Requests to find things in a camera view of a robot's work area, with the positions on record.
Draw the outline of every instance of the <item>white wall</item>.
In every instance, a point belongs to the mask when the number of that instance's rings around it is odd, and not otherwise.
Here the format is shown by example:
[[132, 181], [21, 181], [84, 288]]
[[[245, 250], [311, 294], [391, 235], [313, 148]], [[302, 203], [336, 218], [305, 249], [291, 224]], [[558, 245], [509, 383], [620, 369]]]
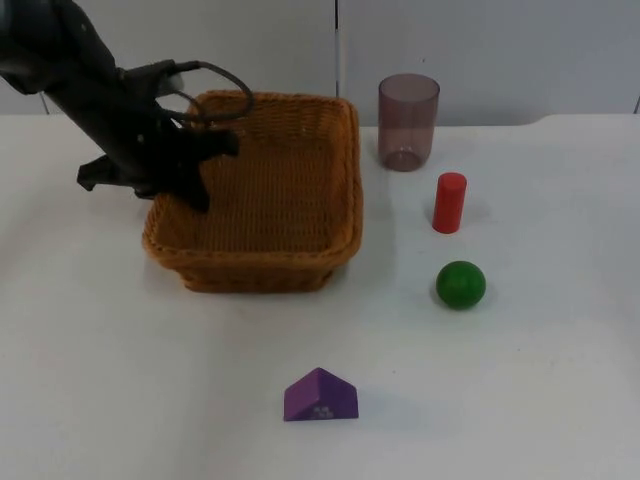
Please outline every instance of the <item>white wall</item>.
[[[255, 90], [335, 94], [334, 0], [75, 1], [121, 67], [206, 60]], [[213, 73], [185, 80], [193, 94], [232, 87]], [[0, 88], [2, 113], [40, 111], [39, 102]], [[178, 99], [169, 104], [186, 106]]]
[[377, 85], [442, 85], [440, 123], [630, 112], [640, 94], [640, 0], [342, 0], [347, 96], [375, 124]]
[[[77, 1], [120, 66], [201, 59], [255, 90], [335, 92], [334, 0]], [[443, 124], [629, 112], [640, 95], [640, 0], [340, 3], [341, 77], [364, 124], [376, 123], [379, 81], [401, 71], [440, 81]], [[226, 85], [187, 76], [193, 94]], [[42, 111], [0, 84], [0, 113]]]

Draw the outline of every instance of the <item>purple block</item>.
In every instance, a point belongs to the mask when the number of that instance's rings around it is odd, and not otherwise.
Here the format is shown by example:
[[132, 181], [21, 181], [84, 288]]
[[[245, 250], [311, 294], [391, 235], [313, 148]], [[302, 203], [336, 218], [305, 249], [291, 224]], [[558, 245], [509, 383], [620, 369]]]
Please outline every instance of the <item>purple block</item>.
[[284, 421], [358, 418], [358, 392], [350, 383], [316, 368], [284, 392]]

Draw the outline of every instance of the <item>plastic cup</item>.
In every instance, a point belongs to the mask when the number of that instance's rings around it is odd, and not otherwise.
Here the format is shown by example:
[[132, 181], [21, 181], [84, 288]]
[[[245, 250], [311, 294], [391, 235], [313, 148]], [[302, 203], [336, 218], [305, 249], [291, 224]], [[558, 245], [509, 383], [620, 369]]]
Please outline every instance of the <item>plastic cup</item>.
[[433, 144], [440, 85], [413, 73], [393, 75], [379, 88], [378, 154], [390, 170], [422, 167]]

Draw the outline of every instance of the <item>woven basket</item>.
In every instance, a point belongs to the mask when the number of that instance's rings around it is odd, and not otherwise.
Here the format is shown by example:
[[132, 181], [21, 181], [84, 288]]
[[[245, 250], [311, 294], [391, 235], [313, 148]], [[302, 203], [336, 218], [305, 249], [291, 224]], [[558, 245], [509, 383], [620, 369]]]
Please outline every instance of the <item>woven basket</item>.
[[[205, 111], [244, 98], [210, 92]], [[147, 218], [148, 253], [200, 292], [304, 292], [322, 288], [360, 248], [358, 119], [345, 100], [256, 94], [246, 118], [218, 125], [240, 137], [240, 156], [204, 162], [208, 214], [159, 195]]]

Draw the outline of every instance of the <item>green ball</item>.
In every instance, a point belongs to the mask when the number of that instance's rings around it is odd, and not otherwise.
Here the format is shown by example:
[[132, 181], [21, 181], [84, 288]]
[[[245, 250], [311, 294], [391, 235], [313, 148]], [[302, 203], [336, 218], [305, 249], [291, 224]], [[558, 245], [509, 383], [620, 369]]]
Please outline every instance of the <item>green ball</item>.
[[476, 305], [487, 290], [482, 270], [470, 262], [452, 262], [438, 274], [436, 291], [450, 308], [465, 310]]

